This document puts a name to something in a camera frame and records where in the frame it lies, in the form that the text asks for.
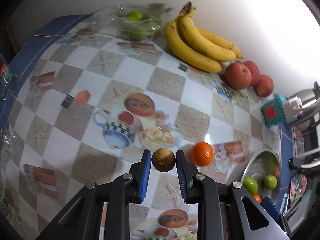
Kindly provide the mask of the orange tangerine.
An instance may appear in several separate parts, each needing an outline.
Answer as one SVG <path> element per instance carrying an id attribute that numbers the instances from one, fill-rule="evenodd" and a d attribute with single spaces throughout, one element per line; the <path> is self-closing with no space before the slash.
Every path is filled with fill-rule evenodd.
<path id="1" fill-rule="evenodd" d="M 193 146 L 189 154 L 189 159 L 194 165 L 204 167 L 212 162 L 213 156 L 214 151 L 212 146 L 203 141 Z"/>

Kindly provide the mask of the brown longan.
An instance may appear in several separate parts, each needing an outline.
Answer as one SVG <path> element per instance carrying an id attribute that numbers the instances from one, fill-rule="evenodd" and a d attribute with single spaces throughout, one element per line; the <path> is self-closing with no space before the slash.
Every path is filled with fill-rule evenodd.
<path id="1" fill-rule="evenodd" d="M 152 164 L 159 172 L 171 171 L 176 163 L 174 153 L 167 148 L 159 148 L 152 155 Z"/>

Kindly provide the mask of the orange tangerine low pile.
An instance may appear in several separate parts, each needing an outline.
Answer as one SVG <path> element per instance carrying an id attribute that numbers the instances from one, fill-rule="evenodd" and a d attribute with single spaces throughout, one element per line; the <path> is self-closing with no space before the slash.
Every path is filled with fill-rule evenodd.
<path id="1" fill-rule="evenodd" d="M 258 194 L 254 194 L 254 195 L 253 195 L 253 198 L 254 198 L 258 203 L 261 203 L 261 201 L 262 201 L 262 198 L 261 198 Z"/>

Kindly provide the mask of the green jujube large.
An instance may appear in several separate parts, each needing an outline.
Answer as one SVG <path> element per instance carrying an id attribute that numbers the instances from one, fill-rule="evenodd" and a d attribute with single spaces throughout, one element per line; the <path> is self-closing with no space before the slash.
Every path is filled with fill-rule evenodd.
<path id="1" fill-rule="evenodd" d="M 246 176 L 243 181 L 243 186 L 251 195 L 257 194 L 258 192 L 257 181 L 252 177 Z"/>

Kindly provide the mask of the stainless steel bowl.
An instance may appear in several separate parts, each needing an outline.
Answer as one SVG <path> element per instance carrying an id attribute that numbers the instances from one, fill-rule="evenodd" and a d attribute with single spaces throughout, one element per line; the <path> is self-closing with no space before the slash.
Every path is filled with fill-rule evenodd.
<path id="1" fill-rule="evenodd" d="M 273 175 L 277 179 L 277 185 L 272 190 L 264 187 L 264 179 L 268 175 Z M 262 149 L 253 155 L 243 172 L 240 182 L 243 183 L 246 177 L 251 177 L 257 182 L 257 194 L 270 198 L 272 203 L 276 204 L 280 193 L 281 170 L 278 156 L 272 150 Z"/>

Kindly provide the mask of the black power adapter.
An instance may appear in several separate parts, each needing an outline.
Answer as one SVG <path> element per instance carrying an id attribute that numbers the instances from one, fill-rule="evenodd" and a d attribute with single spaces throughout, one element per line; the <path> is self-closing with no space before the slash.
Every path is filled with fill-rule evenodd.
<path id="1" fill-rule="evenodd" d="M 289 169 L 291 171 L 297 171 L 302 169 L 302 160 L 296 157 L 292 157 L 288 160 Z"/>

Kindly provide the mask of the teal toy box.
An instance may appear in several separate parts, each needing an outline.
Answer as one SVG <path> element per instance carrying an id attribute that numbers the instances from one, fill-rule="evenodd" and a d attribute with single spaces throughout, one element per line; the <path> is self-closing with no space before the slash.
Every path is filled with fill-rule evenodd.
<path id="1" fill-rule="evenodd" d="M 267 127 L 286 122 L 282 104 L 287 101 L 282 95 L 275 95 L 271 101 L 268 101 L 261 107 L 264 122 Z"/>

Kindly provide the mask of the red apple far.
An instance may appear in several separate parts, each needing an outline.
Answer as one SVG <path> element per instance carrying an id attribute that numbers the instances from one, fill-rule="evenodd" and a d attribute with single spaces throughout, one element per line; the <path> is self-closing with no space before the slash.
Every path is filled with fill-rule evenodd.
<path id="1" fill-rule="evenodd" d="M 256 86 L 253 87 L 253 89 L 255 93 L 261 98 L 269 96 L 270 94 L 272 94 L 274 89 L 272 78 L 268 75 L 261 75 L 260 81 Z"/>

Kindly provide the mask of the checkered patterned tablecloth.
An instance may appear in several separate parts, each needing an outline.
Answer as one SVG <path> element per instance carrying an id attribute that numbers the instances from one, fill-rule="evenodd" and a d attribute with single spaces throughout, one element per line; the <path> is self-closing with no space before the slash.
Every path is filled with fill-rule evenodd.
<path id="1" fill-rule="evenodd" d="M 89 181 L 114 180 L 143 151 L 215 147 L 200 168 L 220 183 L 242 177 L 250 159 L 271 149 L 280 161 L 280 206 L 290 182 L 292 132 L 267 128 L 253 89 L 171 56 L 157 44 L 91 31 L 84 16 L 60 17 L 10 63 L 17 77 L 1 102 L 1 211 L 23 239 L 35 239 Z"/>

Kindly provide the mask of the red apple middle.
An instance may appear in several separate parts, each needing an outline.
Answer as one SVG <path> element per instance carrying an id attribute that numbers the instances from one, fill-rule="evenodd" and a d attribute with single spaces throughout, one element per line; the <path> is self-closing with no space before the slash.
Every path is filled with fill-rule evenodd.
<path id="1" fill-rule="evenodd" d="M 260 71 L 257 67 L 257 65 L 253 61 L 245 61 L 244 65 L 249 69 L 252 80 L 251 80 L 251 86 L 256 86 L 261 78 Z"/>

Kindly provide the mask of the clear glass mug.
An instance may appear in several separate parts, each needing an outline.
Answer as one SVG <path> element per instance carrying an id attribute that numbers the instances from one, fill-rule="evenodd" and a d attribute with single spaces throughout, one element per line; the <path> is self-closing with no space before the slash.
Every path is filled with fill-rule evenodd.
<path id="1" fill-rule="evenodd" d="M 17 75 L 10 70 L 9 64 L 2 54 L 0 55 L 0 68 L 0 100 L 6 101 L 16 87 Z"/>

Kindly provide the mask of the yellow banana bunch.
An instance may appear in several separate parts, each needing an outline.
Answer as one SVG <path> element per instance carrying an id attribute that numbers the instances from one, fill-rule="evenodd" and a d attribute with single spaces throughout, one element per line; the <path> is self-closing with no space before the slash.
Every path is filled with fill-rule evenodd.
<path id="1" fill-rule="evenodd" d="M 186 3 L 178 16 L 164 27 L 170 50 L 182 61 L 208 73 L 222 71 L 221 62 L 242 59 L 240 49 L 227 39 L 198 28 L 193 22 L 196 8 Z"/>

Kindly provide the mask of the clear bag of green fruit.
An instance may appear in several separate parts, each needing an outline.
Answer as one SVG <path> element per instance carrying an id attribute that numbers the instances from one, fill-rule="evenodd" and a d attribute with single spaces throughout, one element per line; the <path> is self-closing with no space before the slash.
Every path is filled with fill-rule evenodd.
<path id="1" fill-rule="evenodd" d="M 151 41 L 173 17 L 163 5 L 120 3 L 92 14 L 91 28 L 101 35 L 130 41 Z"/>

